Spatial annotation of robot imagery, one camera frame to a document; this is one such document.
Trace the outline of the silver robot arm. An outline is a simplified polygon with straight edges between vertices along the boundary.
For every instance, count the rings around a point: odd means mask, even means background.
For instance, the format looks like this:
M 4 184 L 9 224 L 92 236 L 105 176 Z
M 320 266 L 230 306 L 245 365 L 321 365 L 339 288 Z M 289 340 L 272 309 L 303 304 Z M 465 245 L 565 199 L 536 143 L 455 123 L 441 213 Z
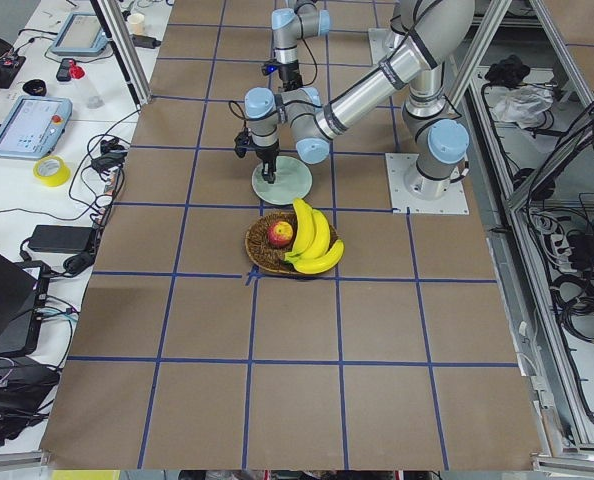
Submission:
M 276 180 L 280 152 L 278 127 L 291 128 L 300 159 L 307 164 L 324 161 L 333 140 L 345 134 L 394 93 L 407 88 L 416 106 L 432 107 L 440 93 L 424 93 L 417 83 L 439 73 L 444 60 L 462 42 L 471 25 L 472 1 L 399 1 L 390 19 L 394 45 L 362 78 L 327 104 L 310 87 L 275 94 L 267 88 L 249 90 L 244 98 L 243 130 L 234 151 L 244 157 L 254 151 L 262 165 L 262 178 Z
M 283 91 L 304 86 L 298 60 L 299 40 L 327 35 L 332 20 L 328 10 L 320 10 L 315 1 L 286 1 L 284 8 L 271 14 L 274 56 L 262 66 L 262 74 L 279 74 Z

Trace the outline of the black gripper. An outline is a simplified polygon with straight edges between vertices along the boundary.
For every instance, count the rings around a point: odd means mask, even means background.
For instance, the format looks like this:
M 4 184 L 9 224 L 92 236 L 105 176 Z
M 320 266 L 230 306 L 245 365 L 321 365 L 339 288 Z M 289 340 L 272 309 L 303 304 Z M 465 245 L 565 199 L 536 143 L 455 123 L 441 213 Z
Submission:
M 271 145 L 254 145 L 256 156 L 262 162 L 262 178 L 267 183 L 275 182 L 276 159 L 280 152 L 279 142 L 275 141 Z

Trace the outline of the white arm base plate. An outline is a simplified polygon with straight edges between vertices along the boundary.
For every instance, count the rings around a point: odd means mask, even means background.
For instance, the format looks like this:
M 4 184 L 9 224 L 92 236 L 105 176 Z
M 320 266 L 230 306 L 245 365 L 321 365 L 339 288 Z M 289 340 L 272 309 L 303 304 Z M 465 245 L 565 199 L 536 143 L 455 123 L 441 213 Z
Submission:
M 462 182 L 454 182 L 457 167 L 448 179 L 435 181 L 417 170 L 418 155 L 386 153 L 386 170 L 391 210 L 400 214 L 468 215 L 469 208 Z

